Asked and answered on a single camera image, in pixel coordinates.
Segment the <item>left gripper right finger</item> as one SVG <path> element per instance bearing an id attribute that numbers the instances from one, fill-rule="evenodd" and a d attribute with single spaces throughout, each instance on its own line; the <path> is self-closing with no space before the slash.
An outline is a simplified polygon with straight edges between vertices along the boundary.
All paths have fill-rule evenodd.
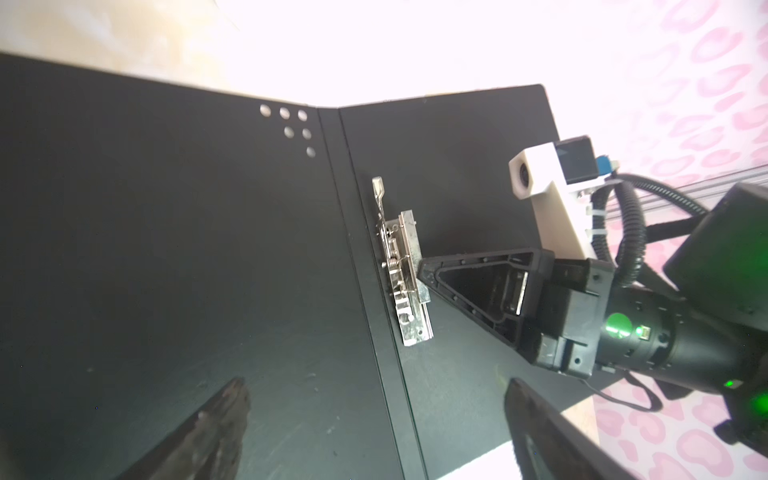
<path id="1" fill-rule="evenodd" d="M 634 478 L 522 380 L 508 384 L 505 415 L 524 480 Z"/>

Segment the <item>blue A4 clip folder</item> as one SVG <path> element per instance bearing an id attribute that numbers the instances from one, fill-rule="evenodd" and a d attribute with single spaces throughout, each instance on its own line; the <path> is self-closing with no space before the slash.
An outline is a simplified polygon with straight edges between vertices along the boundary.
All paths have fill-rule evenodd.
<path id="1" fill-rule="evenodd" d="M 529 365 L 441 299 L 403 345 L 375 234 L 535 247 L 508 161 L 557 138 L 539 85 L 304 107 L 1 59 L 1 434 L 26 479 L 112 479 L 235 377 L 242 479 L 437 479 L 506 443 Z"/>

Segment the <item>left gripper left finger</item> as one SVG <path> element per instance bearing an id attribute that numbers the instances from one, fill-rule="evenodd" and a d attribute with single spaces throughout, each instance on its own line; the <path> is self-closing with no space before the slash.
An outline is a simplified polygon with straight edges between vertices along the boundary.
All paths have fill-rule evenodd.
<path id="1" fill-rule="evenodd" d="M 245 380 L 235 377 L 119 477 L 234 479 L 249 411 Z"/>

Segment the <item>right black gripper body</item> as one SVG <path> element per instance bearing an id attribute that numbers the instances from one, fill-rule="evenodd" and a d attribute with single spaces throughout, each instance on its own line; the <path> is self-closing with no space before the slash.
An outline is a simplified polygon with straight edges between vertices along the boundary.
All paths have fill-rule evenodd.
<path id="1" fill-rule="evenodd" d="M 622 287 L 604 261 L 556 259 L 526 291 L 518 353 L 530 364 L 588 379 L 596 368 L 647 371 L 671 353 L 679 298 Z"/>

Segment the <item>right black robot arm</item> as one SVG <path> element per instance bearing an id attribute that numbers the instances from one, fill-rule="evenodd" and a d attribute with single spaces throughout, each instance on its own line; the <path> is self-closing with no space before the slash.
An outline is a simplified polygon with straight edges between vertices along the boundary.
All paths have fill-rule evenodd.
<path id="1" fill-rule="evenodd" d="M 651 377 L 648 410 L 700 391 L 721 396 L 728 444 L 767 451 L 767 191 L 738 183 L 713 208 L 621 175 L 591 197 L 619 204 L 623 238 L 596 257 L 543 249 L 434 257 L 427 287 L 539 368 L 581 380 Z"/>

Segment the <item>printed sheet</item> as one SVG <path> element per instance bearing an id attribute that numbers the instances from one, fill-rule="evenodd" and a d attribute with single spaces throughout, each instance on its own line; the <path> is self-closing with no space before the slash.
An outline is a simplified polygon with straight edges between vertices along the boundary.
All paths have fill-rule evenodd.
<path id="1" fill-rule="evenodd" d="M 506 442 L 440 477 L 440 480 L 520 480 L 512 442 Z"/>

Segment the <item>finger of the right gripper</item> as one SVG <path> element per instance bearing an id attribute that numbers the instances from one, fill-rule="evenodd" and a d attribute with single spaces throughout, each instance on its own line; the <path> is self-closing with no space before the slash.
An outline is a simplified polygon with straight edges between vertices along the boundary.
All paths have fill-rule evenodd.
<path id="1" fill-rule="evenodd" d="M 551 278 L 555 255 L 542 249 L 459 254 L 421 261 L 418 279 L 432 293 L 508 346 L 517 348 Z"/>

